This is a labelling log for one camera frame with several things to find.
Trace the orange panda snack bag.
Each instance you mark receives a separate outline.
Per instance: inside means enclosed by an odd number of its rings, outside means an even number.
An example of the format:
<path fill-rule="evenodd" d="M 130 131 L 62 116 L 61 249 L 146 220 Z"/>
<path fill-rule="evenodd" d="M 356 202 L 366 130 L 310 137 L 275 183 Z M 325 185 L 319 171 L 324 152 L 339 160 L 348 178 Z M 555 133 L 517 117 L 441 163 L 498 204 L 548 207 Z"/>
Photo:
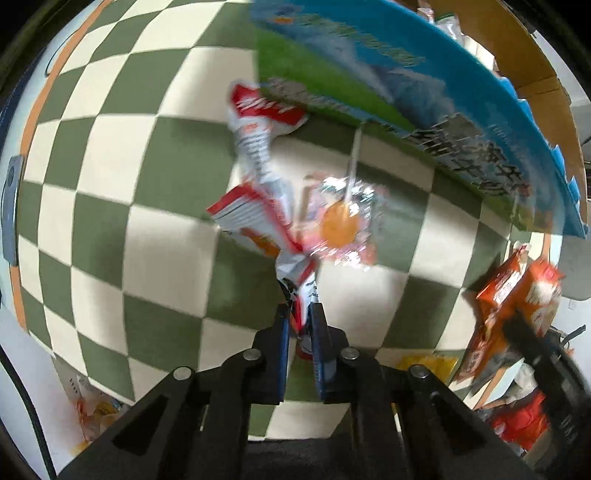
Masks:
<path fill-rule="evenodd" d="M 528 244 L 516 244 L 476 295 L 475 332 L 457 373 L 459 382 L 471 382 L 472 393 L 488 383 L 504 362 L 510 349 L 504 326 L 510 320 L 522 318 L 542 337 L 555 318 L 564 274 L 543 255 L 531 260 L 529 250 Z"/>

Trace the red white snack pouch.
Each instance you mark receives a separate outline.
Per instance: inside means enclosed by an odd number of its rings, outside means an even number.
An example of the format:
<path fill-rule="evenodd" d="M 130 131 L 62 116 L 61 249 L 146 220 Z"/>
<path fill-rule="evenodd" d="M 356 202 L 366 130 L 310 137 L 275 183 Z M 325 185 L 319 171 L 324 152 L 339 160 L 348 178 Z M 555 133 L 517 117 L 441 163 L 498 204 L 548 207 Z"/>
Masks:
<path fill-rule="evenodd" d="M 207 208 L 236 242 L 273 258 L 298 335 L 307 328 L 317 263 L 294 235 L 294 190 L 273 170 L 270 147 L 276 137 L 293 133 L 307 121 L 303 108 L 267 99 L 256 84 L 231 83 L 228 129 L 235 140 L 239 183 Z"/>

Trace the yellow snack packet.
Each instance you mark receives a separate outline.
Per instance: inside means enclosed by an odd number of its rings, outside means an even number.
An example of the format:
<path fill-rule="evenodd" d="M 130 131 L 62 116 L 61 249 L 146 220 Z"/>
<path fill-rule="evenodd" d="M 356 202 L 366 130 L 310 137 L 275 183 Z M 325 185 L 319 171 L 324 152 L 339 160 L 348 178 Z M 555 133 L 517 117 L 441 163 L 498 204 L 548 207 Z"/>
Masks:
<path fill-rule="evenodd" d="M 459 364 L 459 358 L 456 356 L 440 355 L 440 354 L 429 354 L 419 355 L 410 354 L 403 356 L 396 364 L 396 368 L 399 370 L 408 370 L 415 364 L 424 365 L 431 372 L 433 372 L 441 381 L 448 383 L 456 367 Z"/>

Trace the green white checkered mat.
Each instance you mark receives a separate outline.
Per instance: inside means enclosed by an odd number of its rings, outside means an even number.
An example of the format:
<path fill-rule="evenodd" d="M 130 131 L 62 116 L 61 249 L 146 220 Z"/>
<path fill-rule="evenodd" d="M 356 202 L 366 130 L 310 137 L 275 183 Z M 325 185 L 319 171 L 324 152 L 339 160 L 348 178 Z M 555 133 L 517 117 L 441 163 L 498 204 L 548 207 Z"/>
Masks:
<path fill-rule="evenodd" d="M 226 93 L 256 78 L 249 6 L 114 1 L 57 56 L 17 139 L 20 315 L 52 356 L 130 404 L 177 366 L 214 368 L 249 347 L 283 298 L 273 261 L 207 215 L 238 183 Z M 478 278 L 515 241 L 539 252 L 542 235 L 374 137 L 359 173 L 390 192 L 378 262 L 322 265 L 329 323 L 389 366 L 460 358 Z"/>

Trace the orange lollipop in wrapper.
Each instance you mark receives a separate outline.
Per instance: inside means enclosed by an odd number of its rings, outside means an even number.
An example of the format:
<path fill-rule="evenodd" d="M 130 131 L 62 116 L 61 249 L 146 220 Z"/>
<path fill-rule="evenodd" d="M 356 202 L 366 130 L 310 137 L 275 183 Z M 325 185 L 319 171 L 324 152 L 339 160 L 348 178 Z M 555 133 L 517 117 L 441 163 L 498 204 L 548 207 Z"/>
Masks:
<path fill-rule="evenodd" d="M 298 238 L 318 259 L 363 267 L 378 261 L 378 237 L 388 190 L 358 177 L 363 129 L 353 136 L 346 174 L 315 172 L 305 177 Z"/>

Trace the grey smartphone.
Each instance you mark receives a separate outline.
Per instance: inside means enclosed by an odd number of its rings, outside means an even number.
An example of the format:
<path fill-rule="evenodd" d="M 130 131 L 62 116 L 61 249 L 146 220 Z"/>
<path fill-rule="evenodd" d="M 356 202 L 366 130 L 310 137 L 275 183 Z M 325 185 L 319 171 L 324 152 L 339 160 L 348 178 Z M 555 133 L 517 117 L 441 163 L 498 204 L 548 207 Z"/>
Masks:
<path fill-rule="evenodd" d="M 18 265 L 17 255 L 17 198 L 24 156 L 10 158 L 1 194 L 2 254 L 10 266 Z"/>

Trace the cardboard box with blue print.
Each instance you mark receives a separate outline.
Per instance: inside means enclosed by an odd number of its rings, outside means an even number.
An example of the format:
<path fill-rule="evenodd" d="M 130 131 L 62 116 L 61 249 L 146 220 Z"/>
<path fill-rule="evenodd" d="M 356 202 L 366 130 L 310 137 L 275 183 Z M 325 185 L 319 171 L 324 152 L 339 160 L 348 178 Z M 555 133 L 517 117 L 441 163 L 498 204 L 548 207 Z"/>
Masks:
<path fill-rule="evenodd" d="M 500 69 L 395 1 L 256 1 L 263 90 L 437 162 L 522 229 L 585 237 L 577 133 L 544 54 L 498 1 L 436 8 Z"/>

